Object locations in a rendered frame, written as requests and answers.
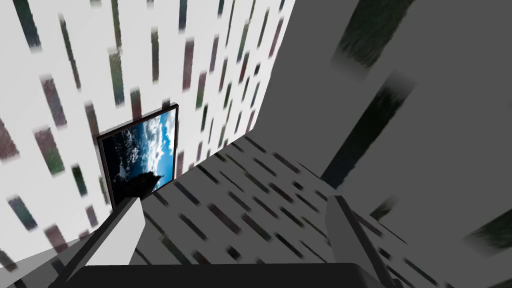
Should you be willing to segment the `framed sky and clouds picture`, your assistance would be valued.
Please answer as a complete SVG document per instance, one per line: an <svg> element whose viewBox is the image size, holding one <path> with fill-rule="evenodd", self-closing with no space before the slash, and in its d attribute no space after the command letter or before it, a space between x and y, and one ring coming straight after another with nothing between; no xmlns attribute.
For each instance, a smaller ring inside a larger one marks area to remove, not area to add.
<svg viewBox="0 0 512 288"><path fill-rule="evenodd" d="M146 199L176 179L180 107L169 103L93 136L112 208Z"/></svg>

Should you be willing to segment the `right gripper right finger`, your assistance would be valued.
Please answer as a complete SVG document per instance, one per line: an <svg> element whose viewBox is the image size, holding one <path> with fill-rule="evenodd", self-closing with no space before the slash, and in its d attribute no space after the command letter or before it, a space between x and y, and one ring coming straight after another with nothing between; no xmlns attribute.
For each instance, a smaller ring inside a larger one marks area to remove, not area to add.
<svg viewBox="0 0 512 288"><path fill-rule="evenodd" d="M387 266L341 195L330 195L325 227L336 263L353 273L353 288L397 288Z"/></svg>

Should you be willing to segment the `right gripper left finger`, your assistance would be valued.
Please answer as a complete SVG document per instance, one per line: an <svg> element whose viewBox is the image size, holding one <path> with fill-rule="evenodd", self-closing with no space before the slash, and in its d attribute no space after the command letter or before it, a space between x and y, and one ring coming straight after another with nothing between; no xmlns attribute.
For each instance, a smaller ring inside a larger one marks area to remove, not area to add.
<svg viewBox="0 0 512 288"><path fill-rule="evenodd" d="M84 241L48 288L103 288L116 284L145 227L141 199L125 198Z"/></svg>

